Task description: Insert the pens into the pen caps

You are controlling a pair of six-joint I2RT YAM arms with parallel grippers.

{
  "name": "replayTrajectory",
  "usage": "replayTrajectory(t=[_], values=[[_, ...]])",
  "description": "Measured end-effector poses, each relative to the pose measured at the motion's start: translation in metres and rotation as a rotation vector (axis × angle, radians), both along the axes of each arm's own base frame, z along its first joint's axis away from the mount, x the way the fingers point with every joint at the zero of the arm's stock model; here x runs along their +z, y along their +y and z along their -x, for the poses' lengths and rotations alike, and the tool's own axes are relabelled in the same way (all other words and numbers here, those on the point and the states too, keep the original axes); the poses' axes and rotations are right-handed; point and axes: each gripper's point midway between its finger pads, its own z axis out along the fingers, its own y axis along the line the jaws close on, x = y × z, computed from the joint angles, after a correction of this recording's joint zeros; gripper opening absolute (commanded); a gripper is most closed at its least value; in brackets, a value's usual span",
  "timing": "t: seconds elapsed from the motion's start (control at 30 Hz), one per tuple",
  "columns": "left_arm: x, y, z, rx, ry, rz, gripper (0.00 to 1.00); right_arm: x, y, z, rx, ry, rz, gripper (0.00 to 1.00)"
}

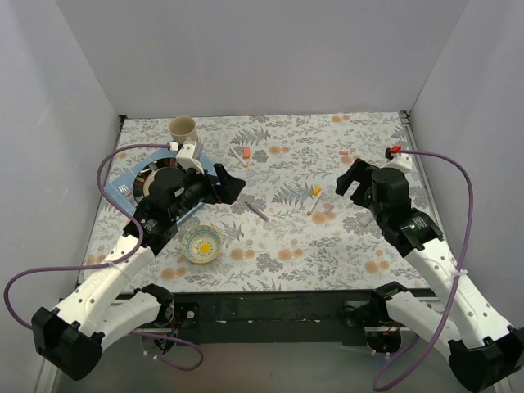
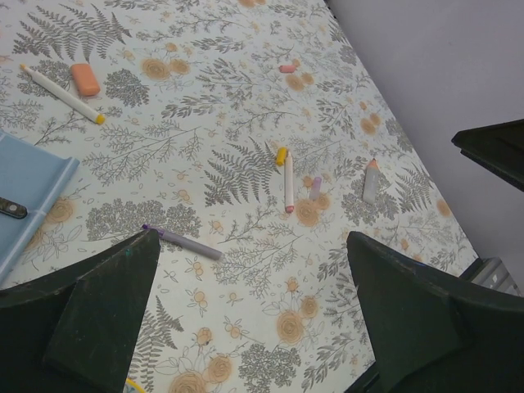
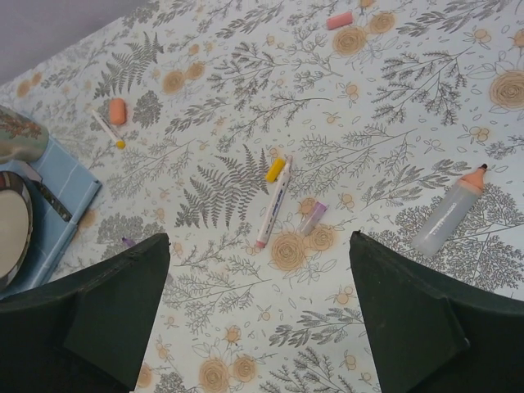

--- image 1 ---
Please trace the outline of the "purple pen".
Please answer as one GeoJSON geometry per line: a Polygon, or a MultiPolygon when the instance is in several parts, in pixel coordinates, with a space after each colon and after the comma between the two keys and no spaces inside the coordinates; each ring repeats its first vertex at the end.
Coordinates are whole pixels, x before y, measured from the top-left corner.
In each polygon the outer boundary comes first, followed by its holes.
{"type": "Polygon", "coordinates": [[[266,216],[262,211],[260,211],[258,208],[256,208],[255,206],[253,206],[250,202],[246,201],[245,202],[245,205],[246,207],[252,211],[253,213],[255,213],[257,216],[259,216],[264,222],[269,222],[269,217],[266,216]]]}

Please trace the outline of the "grey orange highlighter pen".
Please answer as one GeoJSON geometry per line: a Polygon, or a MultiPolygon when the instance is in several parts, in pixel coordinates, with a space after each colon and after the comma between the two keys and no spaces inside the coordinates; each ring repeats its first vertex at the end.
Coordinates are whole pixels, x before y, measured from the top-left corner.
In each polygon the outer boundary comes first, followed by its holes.
{"type": "Polygon", "coordinates": [[[366,216],[366,217],[363,217],[361,220],[360,220],[360,223],[363,225],[363,226],[367,226],[368,224],[370,224],[371,222],[373,221],[373,217],[369,217],[369,216],[366,216]]]}

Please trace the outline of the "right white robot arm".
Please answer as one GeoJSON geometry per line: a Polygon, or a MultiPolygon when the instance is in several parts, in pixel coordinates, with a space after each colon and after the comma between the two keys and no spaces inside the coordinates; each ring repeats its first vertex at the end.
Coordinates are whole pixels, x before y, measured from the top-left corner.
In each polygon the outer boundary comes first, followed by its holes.
{"type": "Polygon", "coordinates": [[[381,168],[358,159],[337,179],[336,193],[342,196],[358,184],[350,199],[370,211],[385,240],[422,275],[445,309],[438,313],[391,282],[373,291],[370,314],[380,325],[398,322],[432,343],[460,384],[481,392],[522,369],[523,330],[488,302],[435,221],[412,206],[406,178],[411,166],[405,154],[391,156],[381,168]]]}

